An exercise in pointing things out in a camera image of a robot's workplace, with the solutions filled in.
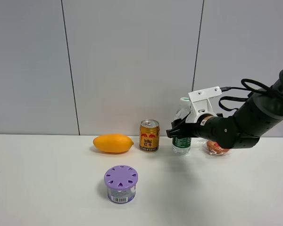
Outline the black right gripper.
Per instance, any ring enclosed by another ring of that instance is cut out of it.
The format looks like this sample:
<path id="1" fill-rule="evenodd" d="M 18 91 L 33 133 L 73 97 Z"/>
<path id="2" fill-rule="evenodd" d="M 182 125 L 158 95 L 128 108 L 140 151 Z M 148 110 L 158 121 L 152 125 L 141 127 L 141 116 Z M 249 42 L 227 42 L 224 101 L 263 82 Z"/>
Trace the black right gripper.
<path id="1" fill-rule="evenodd" d="M 166 130 L 168 138 L 200 137 L 215 141 L 225 149 L 232 149 L 237 140 L 237 126 L 233 117 L 210 117 L 204 125 L 200 122 L 186 123 L 186 119 L 176 119 Z"/>

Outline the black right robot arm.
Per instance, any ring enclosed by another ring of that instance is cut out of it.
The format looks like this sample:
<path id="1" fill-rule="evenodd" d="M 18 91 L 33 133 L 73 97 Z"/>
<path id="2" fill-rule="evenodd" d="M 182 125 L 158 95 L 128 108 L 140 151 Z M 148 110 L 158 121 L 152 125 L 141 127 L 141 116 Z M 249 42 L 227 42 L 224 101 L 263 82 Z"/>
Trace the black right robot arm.
<path id="1" fill-rule="evenodd" d="M 260 137 L 283 120 L 283 70 L 270 87 L 261 82 L 242 79 L 242 90 L 247 98 L 228 97 L 243 102 L 232 116 L 223 117 L 213 112 L 210 99 L 229 91 L 232 87 L 211 87 L 190 92 L 190 112 L 183 119 L 174 120 L 166 131 L 168 138 L 199 137 L 217 142 L 225 149 L 251 148 Z"/>

